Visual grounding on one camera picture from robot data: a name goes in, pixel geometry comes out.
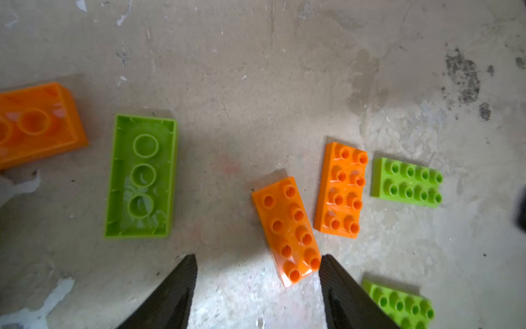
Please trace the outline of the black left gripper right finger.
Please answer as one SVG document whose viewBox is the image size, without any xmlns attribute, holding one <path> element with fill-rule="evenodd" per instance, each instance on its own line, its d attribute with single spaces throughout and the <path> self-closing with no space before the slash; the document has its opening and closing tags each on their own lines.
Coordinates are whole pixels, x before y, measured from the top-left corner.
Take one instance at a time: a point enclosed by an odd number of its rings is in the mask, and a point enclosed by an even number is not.
<svg viewBox="0 0 526 329">
<path fill-rule="evenodd" d="M 328 328 L 399 329 L 332 255 L 322 256 L 319 278 Z"/>
</svg>

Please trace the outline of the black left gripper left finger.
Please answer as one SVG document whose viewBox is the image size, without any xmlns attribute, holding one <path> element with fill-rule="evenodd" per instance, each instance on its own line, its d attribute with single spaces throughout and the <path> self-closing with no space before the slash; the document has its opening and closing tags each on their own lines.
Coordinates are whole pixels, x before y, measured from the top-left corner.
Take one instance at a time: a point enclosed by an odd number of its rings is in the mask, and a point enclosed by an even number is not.
<svg viewBox="0 0 526 329">
<path fill-rule="evenodd" d="M 195 255 L 185 256 L 119 328 L 187 328 L 197 273 Z"/>
</svg>

